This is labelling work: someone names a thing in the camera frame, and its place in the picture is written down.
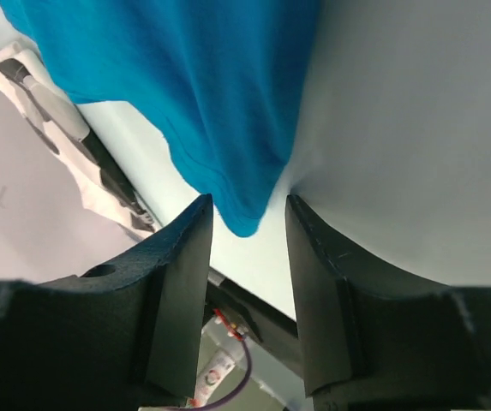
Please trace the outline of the blue t shirt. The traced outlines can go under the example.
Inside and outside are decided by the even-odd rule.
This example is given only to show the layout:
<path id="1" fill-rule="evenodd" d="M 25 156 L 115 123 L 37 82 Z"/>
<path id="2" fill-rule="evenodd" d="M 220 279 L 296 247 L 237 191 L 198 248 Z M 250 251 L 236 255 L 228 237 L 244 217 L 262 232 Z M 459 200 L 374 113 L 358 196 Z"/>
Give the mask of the blue t shirt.
<path id="1" fill-rule="evenodd" d="M 123 101 L 240 237 L 294 144 L 318 1 L 3 1 L 76 104 Z"/>

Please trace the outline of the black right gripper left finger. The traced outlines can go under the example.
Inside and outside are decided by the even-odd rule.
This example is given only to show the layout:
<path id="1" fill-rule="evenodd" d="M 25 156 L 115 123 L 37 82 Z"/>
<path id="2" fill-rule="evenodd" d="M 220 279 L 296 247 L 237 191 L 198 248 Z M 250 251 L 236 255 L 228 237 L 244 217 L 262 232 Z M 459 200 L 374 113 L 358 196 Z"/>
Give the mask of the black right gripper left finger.
<path id="1" fill-rule="evenodd" d="M 86 274 L 0 281 L 0 410 L 181 407 L 194 394 L 213 236 L 202 195 Z"/>

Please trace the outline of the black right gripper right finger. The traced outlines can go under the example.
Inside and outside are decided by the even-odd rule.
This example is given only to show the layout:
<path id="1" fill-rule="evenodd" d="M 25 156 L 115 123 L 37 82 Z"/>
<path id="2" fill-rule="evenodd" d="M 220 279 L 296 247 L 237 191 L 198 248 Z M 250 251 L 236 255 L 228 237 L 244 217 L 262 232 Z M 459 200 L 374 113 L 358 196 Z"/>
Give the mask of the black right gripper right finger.
<path id="1" fill-rule="evenodd" d="M 300 197 L 285 206 L 305 389 L 318 410 L 491 410 L 491 287 L 373 255 Z"/>

